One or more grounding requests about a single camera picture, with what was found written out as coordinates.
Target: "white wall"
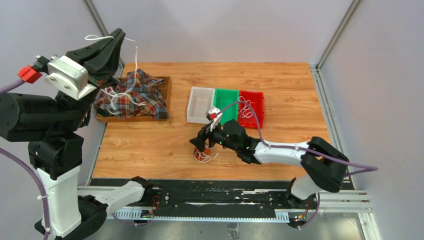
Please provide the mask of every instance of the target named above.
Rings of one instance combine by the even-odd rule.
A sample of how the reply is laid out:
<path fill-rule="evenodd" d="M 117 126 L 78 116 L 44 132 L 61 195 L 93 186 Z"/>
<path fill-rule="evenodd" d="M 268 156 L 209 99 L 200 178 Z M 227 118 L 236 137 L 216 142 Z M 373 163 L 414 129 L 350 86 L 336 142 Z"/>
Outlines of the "white wall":
<path fill-rule="evenodd" d="M 317 63 L 352 0 L 94 0 L 140 62 Z M 134 62 L 134 45 L 122 48 Z"/>
<path fill-rule="evenodd" d="M 378 172 L 355 178 L 384 240 L 424 228 L 424 5 L 363 0 L 324 68 L 347 155 Z"/>
<path fill-rule="evenodd" d="M 82 1 L 1 1 L 0 2 L 0 86 L 15 81 L 21 67 L 32 65 L 36 55 L 63 55 L 89 42 L 88 34 L 98 34 Z M 42 79 L 24 84 L 14 92 L 54 98 L 58 92 Z M 78 134 L 85 138 L 81 178 L 84 183 L 96 156 L 104 124 L 92 119 Z M 28 143 L 9 143 L 0 147 L 29 164 Z M 34 223 L 42 217 L 37 186 L 29 175 L 10 159 L 0 156 L 0 239 L 42 239 Z"/>

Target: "divided storage bin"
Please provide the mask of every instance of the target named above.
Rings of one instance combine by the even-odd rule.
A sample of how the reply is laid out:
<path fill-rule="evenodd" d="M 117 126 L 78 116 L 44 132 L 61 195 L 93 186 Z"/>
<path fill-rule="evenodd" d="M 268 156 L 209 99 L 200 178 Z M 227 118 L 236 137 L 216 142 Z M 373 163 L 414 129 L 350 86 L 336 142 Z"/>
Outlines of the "divided storage bin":
<path fill-rule="evenodd" d="M 247 102 L 248 100 L 251 101 L 250 105 L 254 109 L 254 112 L 257 115 L 257 119 L 259 120 L 260 128 L 262 128 L 262 125 L 264 124 L 264 116 L 265 116 L 265 110 L 264 110 L 264 93 L 258 92 L 258 91 L 240 91 L 240 97 L 243 97 L 244 100 Z M 238 120 L 237 122 L 246 128 L 258 128 L 258 125 L 256 123 L 255 117 L 252 115 L 251 117 L 244 117 L 242 118 L 240 111 L 245 107 L 246 105 L 240 103 L 238 107 Z"/>
<path fill-rule="evenodd" d="M 215 88 L 191 87 L 190 99 L 187 107 L 187 122 L 208 124 L 206 113 L 214 105 Z"/>
<path fill-rule="evenodd" d="M 230 89 L 220 89 L 215 90 L 215 99 L 213 100 L 213 105 L 220 110 L 224 109 L 226 106 L 234 103 L 239 100 L 239 91 L 230 90 Z M 232 105 L 227 109 L 221 118 L 221 125 L 224 125 L 226 122 L 234 119 L 237 121 L 237 115 L 239 112 L 239 104 Z"/>

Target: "green bin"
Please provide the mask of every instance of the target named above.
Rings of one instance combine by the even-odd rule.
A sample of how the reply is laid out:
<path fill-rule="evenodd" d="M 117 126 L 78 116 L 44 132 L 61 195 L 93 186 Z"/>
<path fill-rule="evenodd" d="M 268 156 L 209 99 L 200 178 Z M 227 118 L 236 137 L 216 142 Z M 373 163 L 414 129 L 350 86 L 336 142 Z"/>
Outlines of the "green bin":
<path fill-rule="evenodd" d="M 215 98 L 213 99 L 213 105 L 220 110 L 223 110 L 226 106 L 239 100 L 239 91 L 230 89 L 215 89 Z M 232 105 L 227 109 L 221 118 L 221 124 L 224 125 L 226 122 L 234 119 L 237 121 L 239 115 L 239 104 Z"/>

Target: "plaid cloth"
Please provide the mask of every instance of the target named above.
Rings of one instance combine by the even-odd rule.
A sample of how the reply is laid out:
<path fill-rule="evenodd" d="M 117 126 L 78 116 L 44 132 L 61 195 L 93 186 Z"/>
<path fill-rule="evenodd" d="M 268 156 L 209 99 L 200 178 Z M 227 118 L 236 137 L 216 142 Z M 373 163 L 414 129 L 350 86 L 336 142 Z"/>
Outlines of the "plaid cloth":
<path fill-rule="evenodd" d="M 122 119 L 138 116 L 153 116 L 154 119 L 168 119 L 169 114 L 167 105 L 162 94 L 158 91 L 157 86 L 162 84 L 162 78 L 150 76 L 141 69 L 136 72 L 129 72 L 121 83 L 113 90 L 115 93 L 125 93 L 130 89 L 135 81 L 132 91 L 127 92 L 134 102 L 144 103 L 146 105 L 138 106 L 131 102 L 128 96 L 119 95 L 113 99 L 112 97 L 101 91 L 101 95 L 97 98 L 94 108 L 97 113 L 103 117 L 117 116 Z"/>

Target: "gray floor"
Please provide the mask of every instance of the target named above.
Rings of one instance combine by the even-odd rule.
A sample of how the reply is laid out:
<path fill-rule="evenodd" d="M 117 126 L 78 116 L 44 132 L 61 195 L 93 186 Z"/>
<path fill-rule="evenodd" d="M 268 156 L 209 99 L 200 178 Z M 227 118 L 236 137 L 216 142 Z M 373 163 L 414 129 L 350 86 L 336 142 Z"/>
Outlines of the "gray floor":
<path fill-rule="evenodd" d="M 301 231 L 285 223 L 156 221 L 131 227 L 107 220 L 88 240 L 363 240 L 358 215 L 317 215 Z"/>

